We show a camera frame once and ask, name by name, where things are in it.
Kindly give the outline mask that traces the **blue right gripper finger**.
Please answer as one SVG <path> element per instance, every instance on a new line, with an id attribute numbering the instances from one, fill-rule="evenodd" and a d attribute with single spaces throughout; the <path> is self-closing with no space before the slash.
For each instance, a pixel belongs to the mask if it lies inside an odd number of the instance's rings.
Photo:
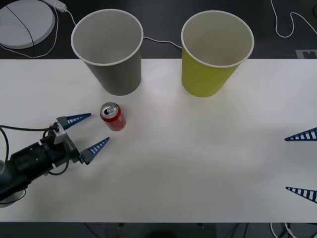
<path id="1" fill-rule="evenodd" d="M 312 128 L 284 139 L 285 141 L 317 141 L 317 128 Z"/>
<path id="2" fill-rule="evenodd" d="M 316 190 L 309 190 L 304 188 L 295 188 L 295 187 L 286 187 L 286 190 L 299 195 L 302 198 L 305 198 L 311 202 L 317 202 L 317 191 Z"/>

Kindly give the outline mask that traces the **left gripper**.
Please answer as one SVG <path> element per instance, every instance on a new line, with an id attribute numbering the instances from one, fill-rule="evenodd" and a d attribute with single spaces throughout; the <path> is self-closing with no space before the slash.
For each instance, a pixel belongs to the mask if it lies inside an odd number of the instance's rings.
<path id="1" fill-rule="evenodd" d="M 63 116 L 58 117 L 56 120 L 63 129 L 69 129 L 75 124 L 87 119 L 91 116 L 91 113 Z M 109 137 L 106 139 L 92 145 L 91 147 L 81 151 L 79 153 L 77 147 L 67 135 L 64 140 L 55 145 L 54 135 L 49 133 L 46 137 L 43 137 L 40 142 L 45 150 L 45 153 L 51 159 L 52 163 L 57 167 L 71 160 L 73 163 L 81 162 L 82 164 L 89 165 L 97 154 L 103 149 L 103 147 L 108 143 Z"/>

